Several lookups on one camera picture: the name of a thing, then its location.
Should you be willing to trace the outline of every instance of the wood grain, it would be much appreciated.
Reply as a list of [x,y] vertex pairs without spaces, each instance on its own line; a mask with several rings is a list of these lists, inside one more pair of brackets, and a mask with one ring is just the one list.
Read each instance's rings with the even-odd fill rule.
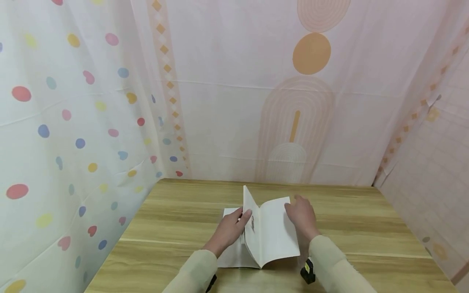
[[[161,292],[210,238],[224,208],[242,206],[242,182],[161,180],[86,292]],[[380,293],[457,292],[380,192],[371,187],[246,183],[257,204],[301,194],[322,233]],[[324,292],[298,273],[303,259],[263,270],[219,269],[211,292]]]

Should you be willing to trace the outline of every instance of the sleeve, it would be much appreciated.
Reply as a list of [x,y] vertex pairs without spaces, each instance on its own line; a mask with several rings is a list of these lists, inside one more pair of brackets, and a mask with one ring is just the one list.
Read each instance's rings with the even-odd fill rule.
[[316,277],[326,292],[376,293],[328,237],[319,235],[311,240],[310,257]]
[[163,293],[205,292],[217,271],[217,257],[208,250],[194,252]]

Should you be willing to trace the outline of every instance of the book page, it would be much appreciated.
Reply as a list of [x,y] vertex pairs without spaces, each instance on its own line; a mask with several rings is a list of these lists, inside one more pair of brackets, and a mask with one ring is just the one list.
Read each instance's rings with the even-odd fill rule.
[[252,216],[244,228],[244,242],[252,258],[261,266],[261,214],[258,205],[246,186],[243,187],[242,210],[252,210]]
[[265,202],[260,207],[263,261],[261,267],[276,259],[300,255],[296,229],[285,212],[285,203],[290,203],[289,197]]
[[[237,208],[227,208],[223,211],[223,216],[231,214]],[[242,242],[243,234],[220,255],[217,260],[219,268],[254,268],[260,269],[260,266],[251,257],[248,249]]]

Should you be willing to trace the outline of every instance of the white page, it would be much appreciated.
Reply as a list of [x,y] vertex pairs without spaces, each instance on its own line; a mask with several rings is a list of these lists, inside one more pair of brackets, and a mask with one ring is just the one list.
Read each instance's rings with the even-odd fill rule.
[[262,263],[285,257],[300,255],[296,229],[285,212],[285,203],[290,203],[289,197],[283,197],[265,202],[260,207],[262,218]]
[[252,210],[252,216],[244,228],[244,241],[252,258],[261,266],[261,213],[246,185],[243,187],[242,210]]
[[[227,208],[223,211],[223,216],[231,214],[237,208]],[[230,245],[218,258],[219,268],[254,268],[260,269],[260,266],[251,257],[246,246],[242,243],[243,234]]]

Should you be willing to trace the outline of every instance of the orange circle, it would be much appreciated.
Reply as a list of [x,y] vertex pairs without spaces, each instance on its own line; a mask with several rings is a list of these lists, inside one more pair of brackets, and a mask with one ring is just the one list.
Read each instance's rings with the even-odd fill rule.
[[305,75],[319,72],[329,62],[331,44],[322,34],[313,32],[304,36],[293,50],[293,66]]

